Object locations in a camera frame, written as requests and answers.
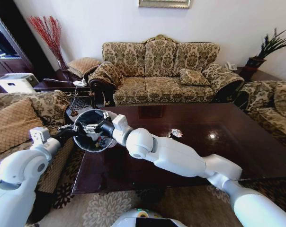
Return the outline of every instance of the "white wall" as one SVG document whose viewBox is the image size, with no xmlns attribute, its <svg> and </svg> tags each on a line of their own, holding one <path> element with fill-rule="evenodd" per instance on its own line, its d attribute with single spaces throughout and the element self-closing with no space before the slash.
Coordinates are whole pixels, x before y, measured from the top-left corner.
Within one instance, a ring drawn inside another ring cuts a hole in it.
<svg viewBox="0 0 286 227">
<path fill-rule="evenodd" d="M 190 9 L 138 8 L 137 0 L 15 0 L 22 15 L 58 18 L 67 62 L 84 56 L 102 59 L 107 41 L 141 42 L 164 34 L 179 42 L 220 45 L 217 61 L 245 65 L 273 28 L 286 29 L 286 0 L 193 0 Z M 57 62 L 36 34 L 52 66 Z M 260 68 L 286 79 L 286 48 L 267 57 Z"/>
</svg>

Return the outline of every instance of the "red dried branches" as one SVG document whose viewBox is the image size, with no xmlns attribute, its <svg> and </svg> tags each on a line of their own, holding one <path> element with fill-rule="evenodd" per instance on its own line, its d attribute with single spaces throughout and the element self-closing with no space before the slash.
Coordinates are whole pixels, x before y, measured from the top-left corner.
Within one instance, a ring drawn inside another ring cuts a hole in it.
<svg viewBox="0 0 286 227">
<path fill-rule="evenodd" d="M 62 58 L 60 52 L 61 25 L 59 21 L 52 16 L 50 16 L 48 19 L 43 16 L 43 20 L 39 17 L 30 16 L 28 21 L 44 39 L 55 57 L 57 59 Z"/>
</svg>

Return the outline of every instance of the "telephone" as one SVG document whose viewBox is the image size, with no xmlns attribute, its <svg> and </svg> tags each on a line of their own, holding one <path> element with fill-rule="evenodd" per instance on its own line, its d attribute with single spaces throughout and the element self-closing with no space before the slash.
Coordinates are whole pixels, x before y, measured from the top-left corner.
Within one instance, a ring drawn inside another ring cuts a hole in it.
<svg viewBox="0 0 286 227">
<path fill-rule="evenodd" d="M 237 70 L 237 65 L 236 64 L 231 64 L 229 61 L 225 64 L 225 68 L 231 70 L 231 71 L 236 71 Z"/>
</svg>

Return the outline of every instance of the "power strip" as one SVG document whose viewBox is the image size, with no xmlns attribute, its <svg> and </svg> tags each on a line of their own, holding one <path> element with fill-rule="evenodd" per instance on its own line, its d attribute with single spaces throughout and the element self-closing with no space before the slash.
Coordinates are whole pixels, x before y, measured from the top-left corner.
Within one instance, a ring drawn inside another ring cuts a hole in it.
<svg viewBox="0 0 286 227">
<path fill-rule="evenodd" d="M 85 79 L 82 79 L 81 81 L 77 80 L 73 82 L 74 86 L 79 86 L 79 87 L 86 87 L 87 83 Z"/>
</svg>

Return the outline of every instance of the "sofa cushion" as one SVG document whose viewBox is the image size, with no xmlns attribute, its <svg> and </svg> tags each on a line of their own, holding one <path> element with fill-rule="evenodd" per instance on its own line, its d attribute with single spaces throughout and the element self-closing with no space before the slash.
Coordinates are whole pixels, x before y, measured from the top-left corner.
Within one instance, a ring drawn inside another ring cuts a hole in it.
<svg viewBox="0 0 286 227">
<path fill-rule="evenodd" d="M 286 81 L 278 81 L 274 102 L 276 110 L 284 117 L 286 117 Z"/>
<path fill-rule="evenodd" d="M 103 60 L 113 63 L 125 77 L 143 77 L 145 45 L 140 43 L 104 43 Z"/>
<path fill-rule="evenodd" d="M 248 112 L 273 137 L 286 146 L 286 117 L 280 115 L 274 108 L 259 108 Z"/>
<path fill-rule="evenodd" d="M 179 76 L 181 69 L 201 72 L 208 64 L 215 61 L 219 50 L 219 46 L 213 43 L 177 44 L 173 75 Z"/>
<path fill-rule="evenodd" d="M 114 93 L 113 97 L 116 105 L 145 103 L 147 101 L 145 79 L 125 78 L 123 85 Z"/>
<path fill-rule="evenodd" d="M 176 44 L 169 40 L 146 43 L 145 76 L 172 77 Z"/>
<path fill-rule="evenodd" d="M 180 102 L 183 91 L 179 78 L 145 78 L 148 102 Z"/>
<path fill-rule="evenodd" d="M 210 85 L 201 72 L 194 70 L 181 69 L 180 78 L 181 83 L 185 85 Z"/>
<path fill-rule="evenodd" d="M 93 71 L 102 62 L 93 58 L 84 57 L 73 60 L 67 65 L 69 67 L 68 71 L 75 74 L 76 76 L 83 78 L 85 74 Z"/>
<path fill-rule="evenodd" d="M 62 91 L 37 93 L 0 93 L 0 110 L 28 97 L 43 125 L 65 125 L 65 110 L 70 102 Z"/>
<path fill-rule="evenodd" d="M 43 125 L 29 98 L 0 110 L 0 154 L 30 139 L 34 127 Z"/>
<path fill-rule="evenodd" d="M 182 85 L 183 103 L 209 103 L 214 98 L 214 91 L 209 86 Z"/>
</svg>

